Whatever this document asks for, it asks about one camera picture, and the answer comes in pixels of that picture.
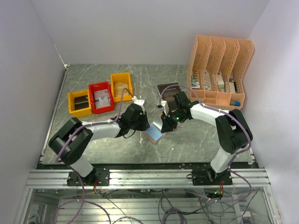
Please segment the pink leather card holder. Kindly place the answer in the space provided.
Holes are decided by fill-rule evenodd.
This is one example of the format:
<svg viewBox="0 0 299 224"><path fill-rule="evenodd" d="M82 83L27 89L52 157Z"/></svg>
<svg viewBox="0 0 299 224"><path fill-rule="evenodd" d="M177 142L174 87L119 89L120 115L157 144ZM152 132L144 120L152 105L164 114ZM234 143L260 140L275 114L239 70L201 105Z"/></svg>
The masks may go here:
<svg viewBox="0 0 299 224"><path fill-rule="evenodd" d="M143 134L153 143L158 143L166 133L161 133L162 129L161 114L157 115L153 122L150 123L149 128L143 131Z"/></svg>

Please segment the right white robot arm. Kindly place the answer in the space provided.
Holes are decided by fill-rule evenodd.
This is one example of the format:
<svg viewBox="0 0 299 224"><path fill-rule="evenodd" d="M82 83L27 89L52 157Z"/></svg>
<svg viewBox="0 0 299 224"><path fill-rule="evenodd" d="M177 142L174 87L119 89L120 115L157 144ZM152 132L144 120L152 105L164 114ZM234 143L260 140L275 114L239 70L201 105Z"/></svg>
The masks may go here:
<svg viewBox="0 0 299 224"><path fill-rule="evenodd" d="M207 106L199 101L190 101L184 92L174 95L176 109L172 111L165 100L159 100L158 107L163 109L161 115L162 133L175 130L178 123L186 120L201 120L215 126L220 149L206 168L194 170L187 176L194 185L216 185L226 181L230 176L229 167L238 153L249 149L253 140L251 130L238 109L231 111Z"/></svg>

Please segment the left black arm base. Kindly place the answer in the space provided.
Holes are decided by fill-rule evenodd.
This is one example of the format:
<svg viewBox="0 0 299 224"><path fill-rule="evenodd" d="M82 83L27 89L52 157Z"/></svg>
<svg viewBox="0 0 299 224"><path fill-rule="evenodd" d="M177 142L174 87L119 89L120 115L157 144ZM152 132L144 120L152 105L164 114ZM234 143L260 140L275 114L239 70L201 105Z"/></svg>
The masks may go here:
<svg viewBox="0 0 299 224"><path fill-rule="evenodd" d="M67 178L67 186L80 186L81 177L75 171L69 173ZM93 169L93 171L86 177L81 177L85 186L108 186L110 181L110 172L103 169Z"/></svg>

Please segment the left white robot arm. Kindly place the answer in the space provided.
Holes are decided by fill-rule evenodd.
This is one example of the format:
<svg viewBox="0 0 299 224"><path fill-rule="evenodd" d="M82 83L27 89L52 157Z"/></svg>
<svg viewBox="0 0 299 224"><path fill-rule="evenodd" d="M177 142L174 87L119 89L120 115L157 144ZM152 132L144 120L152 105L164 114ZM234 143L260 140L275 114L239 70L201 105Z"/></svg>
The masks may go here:
<svg viewBox="0 0 299 224"><path fill-rule="evenodd" d="M82 122L69 119L49 140L49 147L58 160L70 166L84 185L96 183L96 168L88 161L84 151L91 141L103 138L128 138L128 134L145 131L150 125L144 109L145 100L137 99L121 115L102 122Z"/></svg>

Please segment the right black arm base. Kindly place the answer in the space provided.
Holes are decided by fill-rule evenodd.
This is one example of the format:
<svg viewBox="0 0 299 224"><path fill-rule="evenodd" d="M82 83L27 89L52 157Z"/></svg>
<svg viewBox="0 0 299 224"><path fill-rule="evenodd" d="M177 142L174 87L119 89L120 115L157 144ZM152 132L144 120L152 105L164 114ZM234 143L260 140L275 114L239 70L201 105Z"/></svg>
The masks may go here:
<svg viewBox="0 0 299 224"><path fill-rule="evenodd" d="M208 186L208 185L232 185L231 173L226 170L222 173L216 173L212 169L192 170L186 176L192 180L193 186Z"/></svg>

